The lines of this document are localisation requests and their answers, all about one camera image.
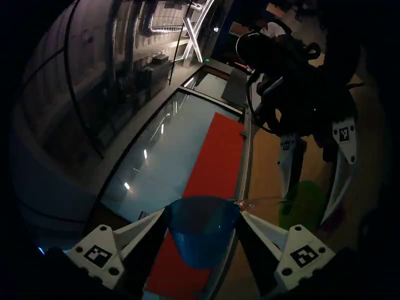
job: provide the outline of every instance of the green object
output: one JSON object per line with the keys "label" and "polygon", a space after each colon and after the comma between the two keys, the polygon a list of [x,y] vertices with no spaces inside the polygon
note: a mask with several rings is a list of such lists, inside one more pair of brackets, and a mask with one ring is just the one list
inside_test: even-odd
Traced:
{"label": "green object", "polygon": [[327,199],[320,187],[312,181],[302,181],[287,192],[279,208],[279,226],[289,230],[301,224],[314,232],[320,225]]}

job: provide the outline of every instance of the blue cup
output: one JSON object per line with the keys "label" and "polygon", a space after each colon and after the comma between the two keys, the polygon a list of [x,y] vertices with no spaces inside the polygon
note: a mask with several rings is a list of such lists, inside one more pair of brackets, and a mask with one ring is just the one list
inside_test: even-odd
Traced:
{"label": "blue cup", "polygon": [[179,199],[166,207],[168,229],[185,264],[213,269],[227,252],[239,207],[211,196]]}

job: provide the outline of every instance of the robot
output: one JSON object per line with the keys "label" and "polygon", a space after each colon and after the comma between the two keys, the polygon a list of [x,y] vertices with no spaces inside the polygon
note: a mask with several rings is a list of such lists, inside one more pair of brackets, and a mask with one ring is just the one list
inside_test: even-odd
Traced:
{"label": "robot", "polygon": [[[238,39],[236,51],[254,69],[246,85],[252,121],[280,137],[282,197],[299,182],[307,149],[301,137],[313,135],[323,148],[324,159],[336,159],[333,186],[320,221],[323,224],[343,200],[357,169],[357,109],[349,93],[354,85],[339,86],[334,78],[308,63],[320,55],[317,46],[304,47],[288,34],[270,38],[251,31]],[[261,103],[254,110],[250,88],[261,74],[264,77],[257,86]],[[280,121],[276,110],[281,112]],[[332,151],[337,153],[334,158],[328,155]],[[340,187],[346,164],[349,177]],[[115,291],[115,298],[140,298],[169,228],[169,210],[167,206],[115,231],[100,225],[62,259],[72,265],[85,289]],[[335,254],[300,224],[285,230],[242,211],[234,229],[265,299],[320,299],[320,293],[344,280],[336,276],[337,270],[353,259],[346,250]],[[57,253],[48,253],[50,261],[60,259]],[[324,298],[338,295],[335,289],[330,291]]]}

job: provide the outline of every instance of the glass surface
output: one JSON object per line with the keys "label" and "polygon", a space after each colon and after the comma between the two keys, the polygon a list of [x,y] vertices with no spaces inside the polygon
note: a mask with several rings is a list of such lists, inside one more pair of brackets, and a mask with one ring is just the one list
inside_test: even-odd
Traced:
{"label": "glass surface", "polygon": [[133,144],[102,203],[135,222],[180,199],[215,113],[239,119],[211,102],[177,92]]}
{"label": "glass surface", "polygon": [[189,78],[183,86],[185,88],[197,91],[199,93],[205,94],[212,98],[221,100],[221,96],[224,92],[225,86],[227,85],[229,75],[228,74],[217,74],[212,72],[211,68],[203,68]]}

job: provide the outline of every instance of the red mat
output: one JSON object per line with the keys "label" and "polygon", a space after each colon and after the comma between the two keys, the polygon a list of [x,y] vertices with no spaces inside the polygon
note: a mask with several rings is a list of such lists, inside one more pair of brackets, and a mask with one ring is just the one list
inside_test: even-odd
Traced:
{"label": "red mat", "polygon": [[[234,197],[243,130],[243,124],[215,113],[182,197]],[[146,290],[175,300],[195,300],[210,272],[187,266],[168,232],[151,269]]]}

